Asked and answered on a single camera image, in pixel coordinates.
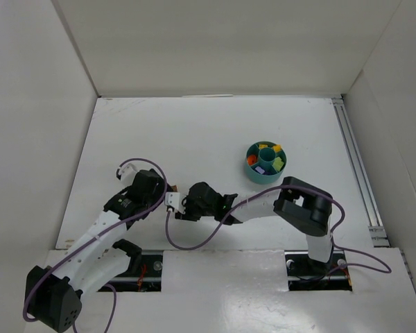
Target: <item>colorful block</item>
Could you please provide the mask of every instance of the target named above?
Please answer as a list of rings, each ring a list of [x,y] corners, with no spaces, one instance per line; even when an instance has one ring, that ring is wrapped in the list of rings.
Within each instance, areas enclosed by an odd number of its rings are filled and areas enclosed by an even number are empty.
[[[277,172],[282,170],[282,167],[284,166],[284,161],[280,157],[276,157],[275,161],[272,163],[272,167],[275,168]]]
[[[258,166],[257,168],[254,169],[256,172],[260,173],[261,175],[263,175],[265,173],[265,170],[263,170],[260,166]]]
[[[273,146],[272,149],[277,153],[277,152],[282,150],[282,147],[281,147],[280,144],[277,144],[277,145]]]
[[[247,158],[248,165],[253,165],[257,163],[257,156],[256,155],[250,155]]]

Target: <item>white backdrop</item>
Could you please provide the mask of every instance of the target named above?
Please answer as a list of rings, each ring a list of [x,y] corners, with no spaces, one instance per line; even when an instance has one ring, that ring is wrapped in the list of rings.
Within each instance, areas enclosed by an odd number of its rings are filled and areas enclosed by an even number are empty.
[[[351,87],[400,0],[55,0],[99,94]]]
[[[0,0],[0,333],[57,237],[96,95],[54,7]]]
[[[416,288],[416,0],[403,0],[345,99],[392,245]]]

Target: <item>white floor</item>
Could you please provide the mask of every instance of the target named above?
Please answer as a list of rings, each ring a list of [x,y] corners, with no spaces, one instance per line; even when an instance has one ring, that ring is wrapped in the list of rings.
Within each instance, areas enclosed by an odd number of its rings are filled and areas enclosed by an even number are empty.
[[[165,209],[160,207],[136,222],[126,238],[144,249],[166,250],[162,292],[118,293],[110,332],[416,332],[413,286],[397,249],[372,247],[367,214],[330,99],[99,99],[57,248],[67,248],[86,231],[122,188],[115,170],[123,160],[154,160],[180,191],[205,181],[222,194],[251,194],[266,188],[243,173],[248,146],[260,140],[284,147],[285,176],[310,182],[343,204],[347,218],[336,230],[336,241],[378,255],[393,273],[351,268],[352,292],[288,291],[284,250],[305,249],[306,242],[282,219],[225,226],[203,251],[188,253],[168,250]],[[335,209],[332,222],[338,217]],[[171,223],[175,240],[183,245],[198,243],[217,224],[208,218]],[[51,251],[46,264],[63,255],[63,250]],[[375,264],[346,255],[349,262]],[[84,300],[79,332],[102,332],[111,304],[109,293]],[[35,323],[25,332],[51,330]]]
[[[350,292],[287,291],[282,250],[165,251],[162,292],[118,293],[109,333],[416,333],[416,295],[400,252],[370,253],[393,273],[349,268]],[[51,251],[46,264],[63,255]],[[347,260],[374,264],[351,253]],[[103,332],[111,308],[111,293],[84,300],[79,333]],[[51,332],[41,323],[25,330]]]
[[[56,248],[70,246],[122,188],[114,176],[120,162],[130,157],[154,160],[180,191],[205,181],[222,194],[247,195],[266,188],[250,182],[243,172],[248,147],[262,140],[283,146],[287,165],[282,177],[298,177],[343,204],[347,218],[335,233],[340,244],[372,247],[367,214],[331,99],[235,96],[99,99]],[[338,217],[335,209],[331,222]],[[126,239],[143,249],[172,249],[164,218],[165,209],[160,207],[136,222]],[[195,245],[216,225],[211,218],[196,223],[172,220],[171,234],[179,244]],[[282,219],[264,218],[224,226],[206,248],[302,250],[306,241]]]

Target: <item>teal cup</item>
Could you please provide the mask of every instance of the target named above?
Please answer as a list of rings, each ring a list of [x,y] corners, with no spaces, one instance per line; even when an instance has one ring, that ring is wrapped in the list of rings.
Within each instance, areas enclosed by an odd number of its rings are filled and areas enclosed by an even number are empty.
[[[268,147],[259,149],[260,144],[266,144]],[[260,141],[249,147],[245,156],[245,174],[247,177],[257,184],[265,185],[275,182],[282,175],[282,171],[286,166],[286,155],[284,150],[275,152],[273,149],[275,144],[268,141]],[[253,165],[248,164],[248,157],[254,155],[257,157],[257,162]],[[277,171],[273,167],[273,163],[277,157],[280,157],[284,162],[284,165],[280,171]],[[265,171],[264,174],[260,174],[256,171],[256,168],[260,167]]]

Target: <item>purple cable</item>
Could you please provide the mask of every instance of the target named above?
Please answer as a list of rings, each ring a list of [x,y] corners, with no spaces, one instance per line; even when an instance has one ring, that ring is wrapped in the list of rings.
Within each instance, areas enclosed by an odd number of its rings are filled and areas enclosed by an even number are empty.
[[[165,173],[162,170],[162,168],[160,166],[158,166],[157,164],[155,164],[153,161],[147,160],[146,158],[130,158],[129,160],[126,160],[125,162],[122,162],[120,164],[119,168],[117,169],[117,174],[118,174],[120,168],[124,164],[126,164],[128,162],[132,162],[132,161],[147,162],[149,164],[152,164],[161,173],[161,175],[162,175],[162,177],[164,179],[165,184],[167,183],[166,176],[165,176]],[[160,199],[154,205],[152,205],[151,207],[149,207],[147,210],[144,210],[143,212],[140,212],[138,214],[135,214],[134,216],[131,216],[131,217],[127,218],[127,219],[124,219],[122,221],[119,221],[119,222],[111,225],[110,227],[104,229],[104,231],[100,232],[97,236],[98,237],[102,237],[104,234],[106,234],[107,232],[111,231],[114,228],[117,228],[119,225],[122,225],[124,223],[129,222],[129,221],[138,219],[138,218],[142,217],[143,215],[145,215],[145,214],[147,214],[147,213],[152,212],[153,210],[155,210],[162,203],[162,201],[165,199],[166,189],[167,189],[167,187],[165,186],[164,187],[164,193],[160,196]],[[24,302],[24,306],[23,306],[23,319],[25,321],[27,321],[29,323],[33,323],[33,322],[37,321],[37,319],[35,319],[35,318],[29,318],[28,317],[28,306],[29,306],[29,302],[34,297],[35,292],[37,291],[37,289],[39,289],[39,287],[43,284],[43,282],[46,281],[46,279],[48,278],[48,276],[50,276],[52,273],[54,273],[59,267],[61,267],[64,263],[66,263],[68,260],[70,260],[75,255],[77,255],[84,248],[86,248],[89,245],[91,245],[92,243],[94,243],[96,240],[97,240],[97,238],[90,239],[85,244],[83,244],[81,247],[79,247],[77,250],[75,250],[72,253],[68,254],[65,258],[63,258],[62,260],[60,260],[56,265],[54,265],[51,269],[49,269],[49,271],[47,271],[46,274],[43,275],[40,280],[38,280],[38,282],[34,285],[34,287],[29,292],[28,297],[25,299],[25,302]]]
[[[344,207],[342,207],[342,205],[340,203],[338,203],[336,200],[334,200],[333,198],[330,198],[329,196],[326,196],[325,194],[320,193],[318,191],[314,191],[312,189],[307,189],[306,187],[302,187],[302,186],[297,186],[297,185],[280,185],[280,186],[276,186],[276,187],[271,187],[271,188],[266,189],[266,190],[264,190],[264,191],[262,191],[262,192],[260,192],[258,194],[255,194],[255,195],[249,197],[248,199],[245,199],[245,200],[241,201],[240,203],[238,203],[234,207],[232,207],[229,210],[229,212],[226,213],[226,215],[223,217],[222,221],[219,222],[219,224],[217,225],[216,229],[214,229],[214,231],[208,236],[208,238],[206,238],[202,243],[200,243],[198,245],[195,245],[195,246],[184,247],[184,246],[180,246],[180,245],[177,245],[176,243],[174,243],[174,241],[171,239],[171,236],[169,234],[169,217],[171,215],[171,211],[168,211],[168,214],[166,215],[166,221],[165,221],[166,238],[168,239],[168,242],[172,246],[174,246],[175,248],[177,248],[178,250],[197,250],[198,248],[201,248],[202,246],[204,246],[205,244],[207,244],[209,241],[212,240],[212,238],[219,231],[220,227],[222,227],[222,225],[226,221],[227,217],[234,210],[236,210],[237,208],[239,208],[240,206],[246,204],[249,201],[255,200],[255,199],[259,198],[260,196],[262,196],[264,194],[267,194],[268,192],[276,191],[278,189],[297,189],[297,190],[301,190],[301,191],[306,192],[306,193],[310,193],[310,194],[314,194],[316,196],[320,196],[321,198],[324,198],[324,199],[328,200],[329,202],[333,203],[340,210],[341,216],[340,216],[339,221],[335,225],[333,225],[333,227],[330,229],[331,234],[344,221],[344,218],[345,218],[345,210],[344,210]],[[353,252],[353,253],[358,253],[360,255],[366,255],[367,257],[370,257],[370,258],[378,261],[382,265],[384,265],[387,268],[387,270],[384,271],[382,269],[379,269],[379,268],[376,268],[376,267],[367,266],[367,265],[364,265],[364,264],[348,263],[348,264],[340,265],[338,267],[335,267],[335,268],[331,269],[327,273],[327,275],[333,273],[334,271],[337,271],[338,269],[346,268],[347,266],[358,266],[358,267],[368,268],[368,269],[372,269],[373,271],[377,271],[377,272],[380,272],[380,273],[391,273],[392,272],[391,268],[384,261],[382,261],[381,259],[379,259],[379,258],[377,258],[377,257],[375,257],[375,256],[373,256],[373,255],[371,255],[369,253],[366,253],[366,252],[363,252],[363,251],[359,251],[359,250],[353,250],[351,248],[343,248],[342,246],[338,246],[334,242],[333,236],[331,236],[331,242],[332,242],[332,244],[333,244],[333,246],[335,248],[338,248],[340,250],[345,250],[345,251],[349,251],[349,252]]]
[[[114,313],[116,311],[116,306],[117,306],[117,292],[116,292],[116,289],[111,284],[108,284],[108,283],[105,284],[105,287],[108,287],[108,288],[111,289],[112,295],[114,296],[114,300],[112,301],[111,316],[110,316],[110,319],[108,319],[108,324],[106,324],[106,328],[105,328],[105,331],[103,331],[103,333],[107,333],[108,330],[110,329],[111,322],[112,322],[112,319],[114,317]],[[74,331],[74,333],[78,333],[76,323],[72,324],[72,330]]]

